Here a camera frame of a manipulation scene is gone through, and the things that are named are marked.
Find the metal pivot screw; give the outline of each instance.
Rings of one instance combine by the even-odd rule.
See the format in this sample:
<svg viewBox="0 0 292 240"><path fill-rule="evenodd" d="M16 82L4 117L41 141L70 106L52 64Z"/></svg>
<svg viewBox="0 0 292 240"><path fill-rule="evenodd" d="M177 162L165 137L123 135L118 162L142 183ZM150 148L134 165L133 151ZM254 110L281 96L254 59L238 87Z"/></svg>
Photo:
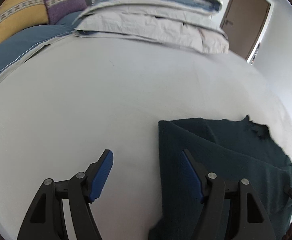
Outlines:
<svg viewBox="0 0 292 240"><path fill-rule="evenodd" d="M249 180L248 180L248 179L242 179L241 182L242 182L244 185L248 185L248 184L249 184Z"/></svg>
<svg viewBox="0 0 292 240"><path fill-rule="evenodd" d="M217 178L217 175L213 172L210 172L210 173L208 173L208 178L215 179L215 178Z"/></svg>
<svg viewBox="0 0 292 240"><path fill-rule="evenodd" d="M79 173L76 174L76 177L78 179L82 179L83 177L85 177L85 173L81 171L81 172L79 172Z"/></svg>
<svg viewBox="0 0 292 240"><path fill-rule="evenodd" d="M45 179L44 180L44 184L45 185L50 185L52 183L52 180L51 179Z"/></svg>

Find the dark green towel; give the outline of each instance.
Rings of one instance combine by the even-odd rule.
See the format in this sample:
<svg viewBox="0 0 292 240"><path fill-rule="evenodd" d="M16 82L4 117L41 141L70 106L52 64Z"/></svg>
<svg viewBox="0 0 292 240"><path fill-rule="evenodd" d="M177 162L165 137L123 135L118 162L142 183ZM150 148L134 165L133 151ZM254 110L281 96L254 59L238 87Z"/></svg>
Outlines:
<svg viewBox="0 0 292 240"><path fill-rule="evenodd" d="M150 230L149 240L188 240L200 216L203 205L192 198L181 174L178 156L183 149L208 172L227 180L248 179L270 217L276 239L282 238L292 214L292 201L283 191L287 184L292 187L292 163L266 125L247 116L238 122L195 118L160 121L158 126L163 218ZM229 200L225 203L218 240L224 239L227 226Z"/></svg>

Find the blue gripper pad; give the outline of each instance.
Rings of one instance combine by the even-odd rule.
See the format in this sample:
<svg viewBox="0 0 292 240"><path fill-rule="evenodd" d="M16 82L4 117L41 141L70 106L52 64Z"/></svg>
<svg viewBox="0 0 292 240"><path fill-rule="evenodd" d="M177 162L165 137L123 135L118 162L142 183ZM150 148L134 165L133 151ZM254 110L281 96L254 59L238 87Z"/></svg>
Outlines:
<svg viewBox="0 0 292 240"><path fill-rule="evenodd" d="M105 182L113 166L113 153L109 151L103 163L99 167L94 179L91 182L91 192L89 199L94 202L96 198L100 197L100 194L104 188Z"/></svg>
<svg viewBox="0 0 292 240"><path fill-rule="evenodd" d="M192 196L202 202L204 200L204 195L202 193L202 183L184 151L182 151L180 154L180 163L182 174L186 180Z"/></svg>

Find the mattress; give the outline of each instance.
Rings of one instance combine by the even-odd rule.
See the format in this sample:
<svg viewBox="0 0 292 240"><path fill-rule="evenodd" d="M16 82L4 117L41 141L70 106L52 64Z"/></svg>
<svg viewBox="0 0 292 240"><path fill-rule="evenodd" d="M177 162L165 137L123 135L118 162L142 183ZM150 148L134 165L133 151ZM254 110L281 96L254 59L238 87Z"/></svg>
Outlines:
<svg viewBox="0 0 292 240"><path fill-rule="evenodd" d="M0 233L16 239L44 179L68 179L104 149L114 165L91 206L103 239L147 239L161 218L158 121L266 124L292 160L292 122L233 53L202 55L111 37L56 40L0 83ZM67 205L69 239L75 239Z"/></svg>

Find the folded bedding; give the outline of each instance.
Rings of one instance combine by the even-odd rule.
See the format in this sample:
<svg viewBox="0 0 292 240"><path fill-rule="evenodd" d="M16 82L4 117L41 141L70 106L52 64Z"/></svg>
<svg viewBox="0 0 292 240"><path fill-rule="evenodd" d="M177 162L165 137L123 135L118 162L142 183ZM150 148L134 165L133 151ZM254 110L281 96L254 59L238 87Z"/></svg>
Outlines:
<svg viewBox="0 0 292 240"><path fill-rule="evenodd" d="M92 0L78 18L77 36L95 32L114 33L117 38L192 49L204 54L228 52L228 41L210 15L218 12L218 0Z"/></svg>

